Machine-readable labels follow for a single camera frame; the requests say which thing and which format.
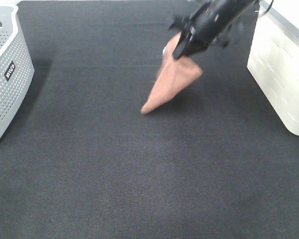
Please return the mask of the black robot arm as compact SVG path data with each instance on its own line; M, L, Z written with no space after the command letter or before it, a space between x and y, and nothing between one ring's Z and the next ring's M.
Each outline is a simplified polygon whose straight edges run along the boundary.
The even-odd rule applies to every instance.
M174 59L203 52L209 46L227 47L232 24L252 6L253 0L207 0L190 15L176 15L170 29L180 30Z

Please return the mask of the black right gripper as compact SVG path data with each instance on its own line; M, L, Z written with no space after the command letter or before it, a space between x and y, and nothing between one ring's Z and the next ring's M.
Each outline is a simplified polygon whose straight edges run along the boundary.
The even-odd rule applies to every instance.
M243 0L208 0L190 15L175 15L170 29L180 30L172 53L174 59L206 50L210 45L226 47L232 22L244 11Z

